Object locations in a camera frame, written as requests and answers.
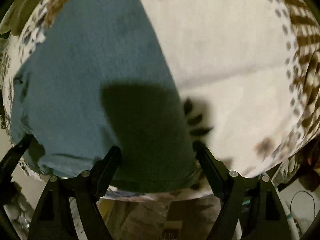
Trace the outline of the floral bed quilt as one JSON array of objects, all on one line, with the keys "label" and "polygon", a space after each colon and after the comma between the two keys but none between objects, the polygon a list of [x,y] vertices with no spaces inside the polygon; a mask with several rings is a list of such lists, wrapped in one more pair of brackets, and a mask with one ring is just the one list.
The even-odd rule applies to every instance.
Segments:
[{"label": "floral bed quilt", "polygon": [[[22,38],[42,1],[9,0],[1,12],[9,135]],[[303,0],[140,1],[178,91],[191,146],[202,142],[228,169],[253,178],[319,134],[319,24]],[[111,182],[105,197],[180,201],[210,194],[196,159],[196,181],[187,188],[140,193]]]}]

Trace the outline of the blue denim jeans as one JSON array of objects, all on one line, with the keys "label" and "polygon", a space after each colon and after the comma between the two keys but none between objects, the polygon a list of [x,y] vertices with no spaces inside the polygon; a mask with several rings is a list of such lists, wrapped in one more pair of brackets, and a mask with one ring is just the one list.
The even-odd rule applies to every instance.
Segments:
[{"label": "blue denim jeans", "polygon": [[20,54],[10,137],[33,137],[25,156],[32,168],[73,177],[117,146],[118,189],[195,183],[180,97],[140,0],[43,0]]}]

